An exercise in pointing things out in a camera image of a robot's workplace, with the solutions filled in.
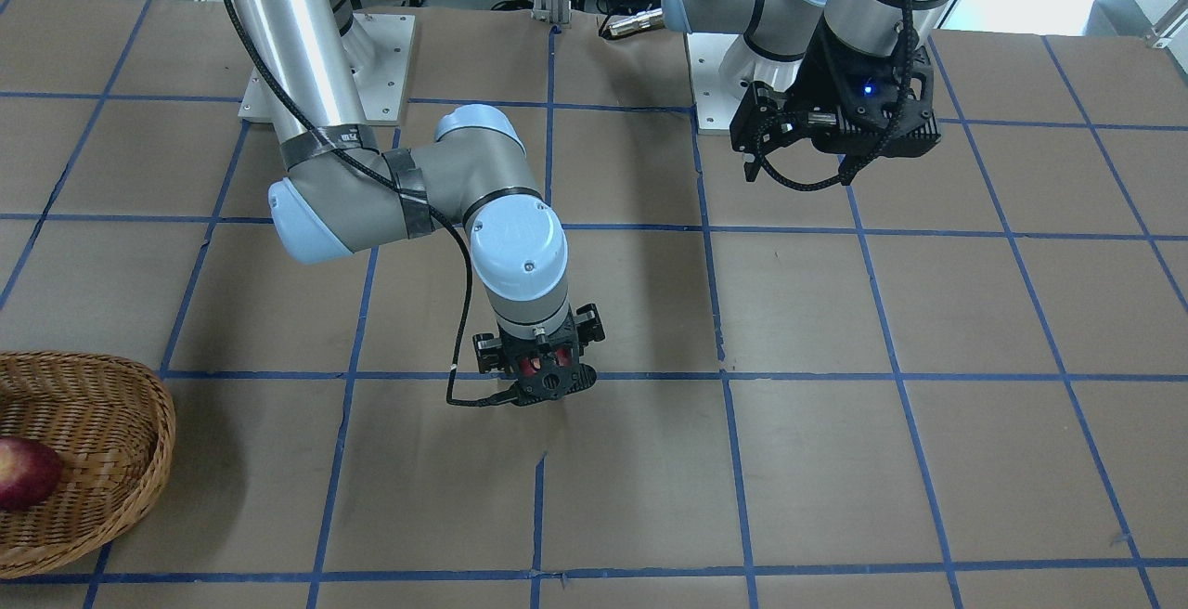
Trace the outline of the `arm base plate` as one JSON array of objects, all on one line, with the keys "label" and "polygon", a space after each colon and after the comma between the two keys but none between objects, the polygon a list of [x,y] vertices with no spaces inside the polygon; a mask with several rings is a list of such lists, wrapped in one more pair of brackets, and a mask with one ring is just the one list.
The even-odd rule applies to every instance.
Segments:
[{"label": "arm base plate", "polygon": [[701,135],[728,137],[731,119],[752,81],[786,90],[803,63],[764,58],[742,40],[742,34],[691,32],[685,34],[685,43]]},{"label": "arm base plate", "polygon": [[342,43],[368,125],[400,123],[416,17],[359,12]]}]

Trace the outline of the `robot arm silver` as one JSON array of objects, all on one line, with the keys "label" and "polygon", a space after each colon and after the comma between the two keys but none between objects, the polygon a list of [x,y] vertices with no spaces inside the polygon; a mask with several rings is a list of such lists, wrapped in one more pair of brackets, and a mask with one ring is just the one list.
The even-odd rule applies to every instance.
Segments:
[{"label": "robot arm silver", "polygon": [[605,340],[598,307],[570,304],[568,240],[508,118],[465,104],[426,147],[381,152],[329,0],[225,8],[272,104],[286,173],[268,203],[285,249],[320,264],[463,228],[466,269],[499,326],[478,340],[479,370],[500,369],[546,400],[594,383],[581,356]]},{"label": "robot arm silver", "polygon": [[737,34],[742,175],[810,194],[941,140],[925,42],[952,0],[661,0],[666,28]]}]

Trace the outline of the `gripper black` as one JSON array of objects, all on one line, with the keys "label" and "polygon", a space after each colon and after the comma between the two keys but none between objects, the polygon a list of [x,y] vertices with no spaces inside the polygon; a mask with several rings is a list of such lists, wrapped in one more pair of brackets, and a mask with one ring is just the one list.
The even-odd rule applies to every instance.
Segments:
[{"label": "gripper black", "polygon": [[[909,55],[903,69],[902,50],[887,58],[860,52],[841,42],[826,20],[816,26],[805,57],[790,85],[794,99],[820,109],[839,109],[861,127],[886,127],[895,114],[899,88],[908,81],[908,96],[898,125],[918,127],[936,118],[933,100],[933,61],[923,46]],[[765,82],[751,82],[729,122],[731,148],[742,153],[742,176],[756,180],[765,158],[764,138],[785,118],[786,96]]]},{"label": "gripper black", "polygon": [[558,329],[546,334],[539,326],[529,331],[529,338],[519,338],[507,330],[497,334],[476,334],[472,345],[478,359],[478,369],[482,373],[497,372],[503,378],[517,380],[519,376],[514,363],[517,359],[530,353],[546,353],[567,347],[577,363],[582,363],[584,348],[590,343],[602,342],[605,329],[598,305],[584,304],[576,310],[568,310]]}]

